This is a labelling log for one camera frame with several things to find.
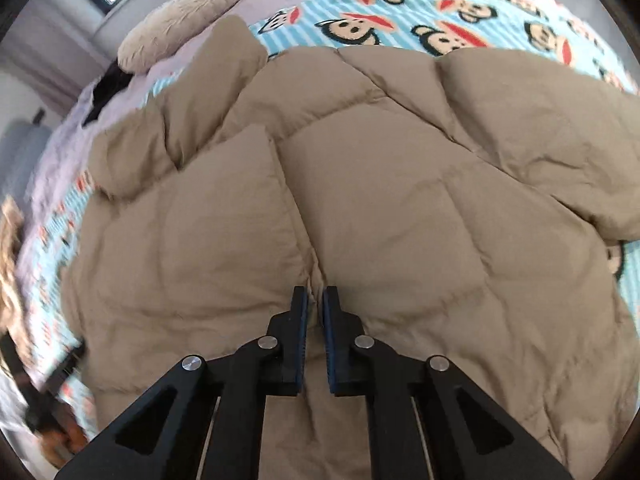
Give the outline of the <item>black garment on bed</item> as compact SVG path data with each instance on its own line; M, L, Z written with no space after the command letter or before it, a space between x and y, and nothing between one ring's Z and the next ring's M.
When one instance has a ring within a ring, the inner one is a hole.
M91 110L84 119L82 125L88 126L96 122L107 104L117 93L128 88L133 74L127 73L114 61L96 83L92 90Z

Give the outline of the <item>beige striped garment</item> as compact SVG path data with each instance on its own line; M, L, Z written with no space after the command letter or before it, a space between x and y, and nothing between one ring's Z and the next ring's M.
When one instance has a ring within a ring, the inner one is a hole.
M1 335L9 334L13 338L18 357L31 368L32 338L26 327L23 296L15 276L23 223L21 209L8 196L1 206Z

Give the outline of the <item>cream fluffy pillow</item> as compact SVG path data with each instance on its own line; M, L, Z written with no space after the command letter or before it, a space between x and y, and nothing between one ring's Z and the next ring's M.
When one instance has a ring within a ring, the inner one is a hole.
M144 74L174 55L240 0L168 0L128 32L117 51L117 64L130 74Z

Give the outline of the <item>grey padded headboard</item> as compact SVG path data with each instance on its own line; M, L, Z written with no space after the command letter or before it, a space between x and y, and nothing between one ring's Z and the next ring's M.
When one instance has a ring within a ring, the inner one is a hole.
M1 135L1 199L24 200L26 188L52 130L24 119L10 122Z

